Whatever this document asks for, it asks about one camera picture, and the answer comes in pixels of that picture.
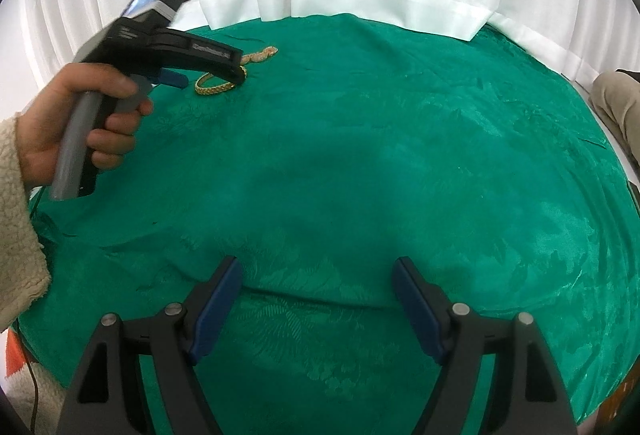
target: gold chain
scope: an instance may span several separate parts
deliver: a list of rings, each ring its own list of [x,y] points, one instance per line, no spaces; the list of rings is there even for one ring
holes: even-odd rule
[[[242,71],[244,72],[244,77],[246,78],[247,76],[246,68],[244,68],[247,63],[262,63],[263,61],[273,56],[276,52],[278,52],[278,49],[276,49],[276,47],[266,47],[266,49],[261,50],[260,52],[253,52],[251,54],[245,54],[244,56],[242,56],[242,59],[240,60],[240,68],[242,68]],[[223,82],[222,84],[218,84],[217,86],[212,86],[210,88],[206,88],[202,85],[203,82],[208,81],[213,77],[215,77],[213,74],[204,74],[203,76],[200,76],[194,84],[196,94],[222,94],[222,92],[227,92],[236,87],[232,82]]]

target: black cable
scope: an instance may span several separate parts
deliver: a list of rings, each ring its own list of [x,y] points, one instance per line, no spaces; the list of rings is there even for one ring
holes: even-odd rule
[[[27,356],[27,349],[24,346],[24,342],[22,341],[22,333],[20,332],[20,322],[18,318],[15,319],[15,333],[18,336],[18,341],[20,341],[20,350],[22,351],[22,357],[27,362],[27,368],[29,369],[29,373],[31,374],[31,380],[33,381],[33,409],[31,410],[31,424],[30,430],[31,433],[36,433],[36,417],[38,416],[38,399],[40,398],[40,394],[38,391],[38,382],[36,381],[36,376],[33,373],[33,368],[31,367],[31,361]]]
[[[40,188],[38,194],[36,195],[36,201],[33,203],[33,208],[31,208],[31,212],[29,213],[29,220],[32,221],[33,217],[36,214],[36,210],[38,209],[38,204],[40,203],[40,199],[42,198],[42,194],[44,193],[44,188]]]

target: beige pants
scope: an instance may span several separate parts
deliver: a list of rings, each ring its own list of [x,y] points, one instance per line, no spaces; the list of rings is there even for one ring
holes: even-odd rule
[[[636,163],[640,160],[640,82],[624,72],[605,72],[593,83],[593,109]]]

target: green satin fabric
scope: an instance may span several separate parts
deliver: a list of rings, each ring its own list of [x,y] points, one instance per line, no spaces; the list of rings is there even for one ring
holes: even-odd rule
[[[222,95],[156,88],[124,165],[40,204],[53,280],[20,324],[64,385],[103,313],[154,314],[231,254],[244,290],[197,368],[225,434],[411,433],[438,367],[390,285],[410,256],[454,301],[531,312],[578,420],[612,392],[640,352],[640,220],[564,79],[491,28],[466,43],[339,15],[194,32],[280,51]]]

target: finger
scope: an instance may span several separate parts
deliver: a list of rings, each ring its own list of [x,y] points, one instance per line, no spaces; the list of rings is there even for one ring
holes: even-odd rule
[[[123,157],[121,155],[112,155],[102,151],[94,151],[91,154],[91,162],[99,170],[113,170],[122,164]]]
[[[86,138],[86,145],[96,151],[114,155],[124,155],[133,150],[136,140],[130,135],[122,135],[113,131],[95,129]]]
[[[51,79],[35,98],[28,113],[34,121],[58,134],[64,126],[76,101],[76,94],[87,90],[102,92],[112,97],[129,97],[138,86],[110,65],[98,63],[70,63]]]
[[[50,83],[54,89],[75,94],[88,90],[111,97],[125,98],[135,94],[137,84],[111,65],[101,63],[69,63],[63,66]]]
[[[133,135],[138,131],[142,116],[138,111],[129,113],[112,113],[104,122],[104,129],[120,133],[122,135]]]
[[[151,99],[146,98],[140,103],[138,111],[143,117],[151,115],[154,111],[154,102]]]

